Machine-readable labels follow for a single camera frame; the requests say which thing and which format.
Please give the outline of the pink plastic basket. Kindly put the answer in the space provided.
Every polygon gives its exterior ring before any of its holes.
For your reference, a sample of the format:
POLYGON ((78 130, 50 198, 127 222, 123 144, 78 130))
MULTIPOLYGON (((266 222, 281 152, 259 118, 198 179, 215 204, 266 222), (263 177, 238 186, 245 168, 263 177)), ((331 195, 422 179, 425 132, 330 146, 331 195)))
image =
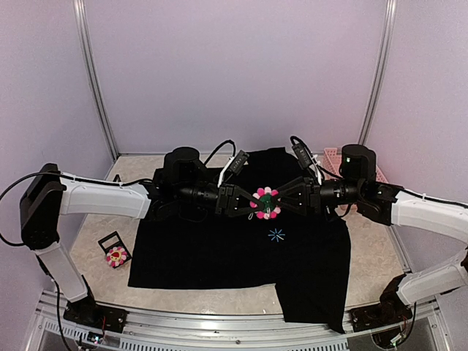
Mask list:
POLYGON ((320 187, 321 206, 357 206, 361 215, 376 216, 384 212, 391 198, 391 188, 377 181, 377 156, 374 151, 358 144, 341 149, 341 164, 335 178, 320 187))

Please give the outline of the black t-shirt blue logo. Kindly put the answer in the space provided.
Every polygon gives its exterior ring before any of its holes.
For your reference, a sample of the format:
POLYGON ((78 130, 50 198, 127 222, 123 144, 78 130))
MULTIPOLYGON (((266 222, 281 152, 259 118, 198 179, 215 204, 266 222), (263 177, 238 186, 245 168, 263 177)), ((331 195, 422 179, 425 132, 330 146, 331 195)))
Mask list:
POLYGON ((334 214, 228 218, 192 205, 137 229, 128 285, 208 290, 273 284, 287 322, 343 332, 350 234, 334 214))

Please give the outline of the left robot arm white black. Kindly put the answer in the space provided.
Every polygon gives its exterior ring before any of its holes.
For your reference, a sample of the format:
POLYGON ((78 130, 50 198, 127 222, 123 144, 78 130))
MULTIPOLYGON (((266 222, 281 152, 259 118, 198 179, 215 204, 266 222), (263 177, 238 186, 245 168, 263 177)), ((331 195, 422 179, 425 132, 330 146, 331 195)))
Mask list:
POLYGON ((213 182, 199 151, 191 147, 176 148, 165 155, 160 181, 121 183, 79 178, 59 171, 52 163, 29 177, 32 182, 20 200, 21 238, 66 298, 64 319, 115 333, 122 333, 127 311, 96 302, 60 242, 60 216, 99 214, 160 221, 175 216, 184 203, 228 217, 265 208, 259 197, 224 182, 222 174, 213 182))

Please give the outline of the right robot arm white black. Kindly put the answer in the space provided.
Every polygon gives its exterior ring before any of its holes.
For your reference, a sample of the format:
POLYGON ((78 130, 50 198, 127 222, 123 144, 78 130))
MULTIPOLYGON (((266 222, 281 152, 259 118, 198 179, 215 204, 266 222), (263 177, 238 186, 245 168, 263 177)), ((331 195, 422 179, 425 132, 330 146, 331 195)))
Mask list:
MULTIPOLYGON (((281 209, 306 216, 355 204, 359 214, 378 224, 415 227, 467 242, 466 204, 379 182, 377 156, 371 149, 358 144, 343 146, 339 174, 326 180, 325 169, 306 144, 296 137, 291 141, 300 167, 311 176, 278 188, 273 203, 281 209)), ((392 279, 379 303, 351 311, 353 328, 360 331, 414 318, 419 300, 466 285, 467 250, 463 249, 442 263, 392 279)))

